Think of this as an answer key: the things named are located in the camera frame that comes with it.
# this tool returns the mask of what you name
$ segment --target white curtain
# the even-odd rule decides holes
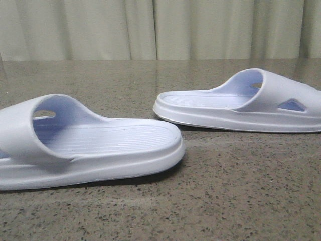
[[[321,57],[321,0],[0,0],[2,60]]]

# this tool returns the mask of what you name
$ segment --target white slide sandal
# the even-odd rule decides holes
[[[161,93],[153,110],[162,119],[188,126],[255,132],[321,131],[321,92],[262,69],[240,71],[211,90]]]
[[[52,114],[33,117],[39,111]],[[102,117],[62,94],[0,110],[0,134],[0,190],[154,174],[185,152],[174,124]]]

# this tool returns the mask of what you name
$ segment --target curtain fold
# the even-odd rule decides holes
[[[321,0],[0,0],[3,60],[321,57]]]

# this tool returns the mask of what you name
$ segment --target granite countertop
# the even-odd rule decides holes
[[[63,93],[110,118],[260,67],[321,89],[321,59],[0,64],[0,108]],[[179,126],[186,154],[152,176],[0,192],[0,240],[320,240],[321,134]]]

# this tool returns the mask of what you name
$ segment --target speckled stone surface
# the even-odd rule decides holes
[[[260,67],[321,89],[321,59],[3,62],[0,108],[64,93],[107,117],[157,118],[157,94]],[[0,240],[321,240],[321,134],[179,126],[152,176],[0,193]]]

